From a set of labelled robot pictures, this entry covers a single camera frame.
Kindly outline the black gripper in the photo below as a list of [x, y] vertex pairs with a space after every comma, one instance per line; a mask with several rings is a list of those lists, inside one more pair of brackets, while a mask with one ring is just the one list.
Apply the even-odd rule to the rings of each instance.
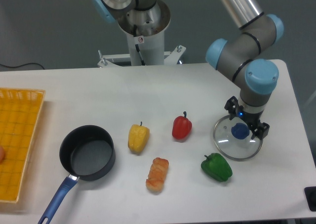
[[251, 139], [258, 138], [263, 140], [269, 133], [269, 124], [261, 123], [260, 117], [264, 111], [263, 107], [253, 107], [238, 104], [238, 99], [232, 96], [227, 100], [224, 109], [229, 114], [229, 120], [239, 117], [252, 131]]

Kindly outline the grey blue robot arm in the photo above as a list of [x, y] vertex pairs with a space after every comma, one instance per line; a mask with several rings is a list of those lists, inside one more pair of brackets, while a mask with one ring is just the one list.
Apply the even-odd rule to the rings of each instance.
[[[225, 109], [229, 118], [244, 121], [252, 136], [264, 139], [269, 125], [260, 117], [277, 85], [278, 69], [258, 56], [283, 35], [283, 22], [265, 14], [256, 0], [221, 0], [241, 34], [234, 41], [217, 39], [205, 59], [215, 70], [240, 88], [239, 98], [230, 98]], [[96, 11], [109, 23], [117, 22], [124, 31], [131, 64], [163, 65], [164, 31], [171, 19], [161, 0], [92, 0]]]

